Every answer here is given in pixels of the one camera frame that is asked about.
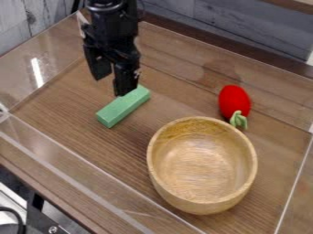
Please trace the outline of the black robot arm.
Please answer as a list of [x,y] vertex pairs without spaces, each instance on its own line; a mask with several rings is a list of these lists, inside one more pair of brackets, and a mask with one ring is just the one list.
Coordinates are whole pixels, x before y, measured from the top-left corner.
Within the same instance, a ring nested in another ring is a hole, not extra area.
[[87,0],[91,23],[83,23],[83,51],[95,80],[113,74],[113,91],[124,96],[136,89],[140,53],[136,0]]

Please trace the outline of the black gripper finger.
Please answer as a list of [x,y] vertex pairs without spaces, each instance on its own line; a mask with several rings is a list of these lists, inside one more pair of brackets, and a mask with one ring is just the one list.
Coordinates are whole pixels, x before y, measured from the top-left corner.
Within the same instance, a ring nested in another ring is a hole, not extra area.
[[111,63],[97,48],[84,45],[83,50],[92,77],[95,80],[100,80],[112,72]]
[[113,65],[113,91],[116,96],[124,96],[136,89],[139,61],[119,62]]

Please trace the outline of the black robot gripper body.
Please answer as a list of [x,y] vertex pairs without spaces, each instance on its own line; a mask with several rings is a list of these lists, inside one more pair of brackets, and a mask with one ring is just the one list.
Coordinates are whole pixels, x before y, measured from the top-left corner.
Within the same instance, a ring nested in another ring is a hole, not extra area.
[[139,61],[136,0],[87,0],[85,8],[91,23],[80,27],[83,46],[97,48],[111,63]]

